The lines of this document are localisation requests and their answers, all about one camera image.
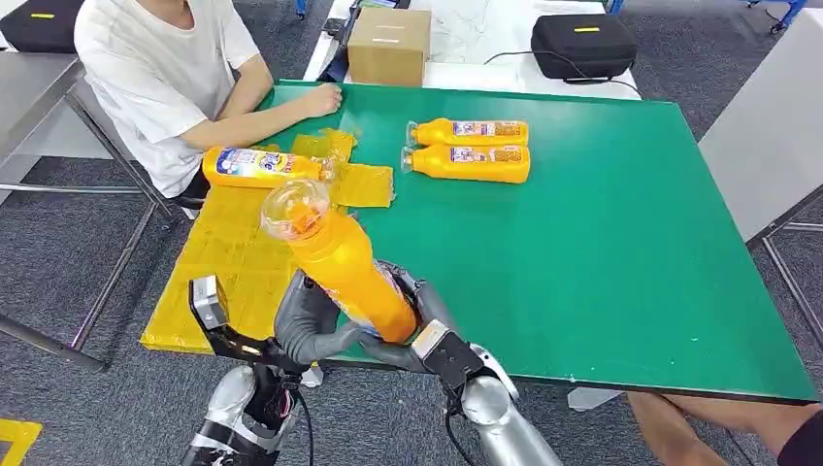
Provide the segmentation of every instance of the black carrying case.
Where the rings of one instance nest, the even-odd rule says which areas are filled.
[[[0,19],[3,37],[18,51],[75,53],[82,0],[28,0]]]
[[[613,15],[553,15],[535,23],[532,52],[547,78],[609,79],[632,65],[638,44]]]

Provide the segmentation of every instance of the cardboard box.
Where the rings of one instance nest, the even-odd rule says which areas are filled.
[[[348,39],[355,83],[423,85],[431,12],[364,8]]]

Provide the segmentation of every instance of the bottle label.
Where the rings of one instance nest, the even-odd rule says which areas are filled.
[[[523,158],[523,149],[520,146],[503,146],[489,150],[489,159],[492,162],[519,162]]]
[[[520,136],[517,121],[454,121],[451,124],[455,136]]]
[[[451,161],[454,163],[485,162],[486,154],[474,148],[451,148]]]
[[[451,148],[451,161],[454,163],[519,162],[522,158],[523,149],[520,146],[489,148],[488,153],[475,148]]]
[[[291,153],[266,152],[253,149],[227,148],[217,157],[218,173],[253,177],[258,170],[269,173],[290,173],[294,166]]]
[[[376,260],[374,261],[374,264],[375,264],[375,268],[378,269],[378,272],[380,272],[383,279],[387,283],[391,284],[392,288],[394,288],[394,292],[397,293],[397,295],[401,299],[406,299],[403,296],[403,291],[400,289],[400,286],[398,286],[394,282],[394,278],[391,276],[391,272],[386,270],[386,268],[383,267],[382,265],[380,265],[380,263],[377,262]],[[346,304],[344,304],[341,300],[338,299],[338,296],[340,294],[340,292],[338,290],[331,289],[331,288],[326,288],[325,286],[323,287],[323,289],[326,291],[326,294],[329,295],[329,298],[331,298],[331,300],[334,301],[334,303],[340,308],[340,310],[343,311],[344,314],[346,314],[348,316],[349,320],[351,320],[352,322],[357,323],[357,325],[359,325],[365,332],[380,338],[380,334],[378,333],[377,328],[367,318],[365,318],[363,316],[357,316],[357,315],[353,314],[352,312],[349,311]]]

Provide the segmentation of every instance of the orange bottle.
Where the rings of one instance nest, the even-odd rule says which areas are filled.
[[[288,243],[300,268],[351,320],[387,342],[405,342],[417,327],[414,311],[373,259],[360,224],[329,205],[322,183],[289,181],[263,201],[261,225]]]
[[[238,187],[279,187],[288,180],[329,180],[330,162],[302,155],[255,149],[211,148],[203,155],[209,182]]]
[[[501,146],[529,143],[529,125],[524,121],[451,121],[437,118],[428,123],[409,121],[409,146]]]
[[[523,183],[529,178],[531,156],[523,146],[431,146],[403,148],[401,168],[432,178]]]

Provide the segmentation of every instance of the yellow tape on floor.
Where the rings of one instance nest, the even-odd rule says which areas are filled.
[[[12,444],[0,461],[0,466],[18,466],[23,464],[28,449],[34,444],[43,426],[37,422],[0,419],[0,442]]]
[[[341,165],[331,189],[335,204],[388,207],[391,168],[348,164],[354,137],[325,130],[319,138],[298,137],[292,151],[329,154]],[[278,303],[296,264],[284,242],[260,229],[260,204],[268,189],[215,185],[188,234],[140,342],[150,350],[211,353],[188,305],[188,282],[217,274],[226,293],[229,324],[255,339],[274,332]]]

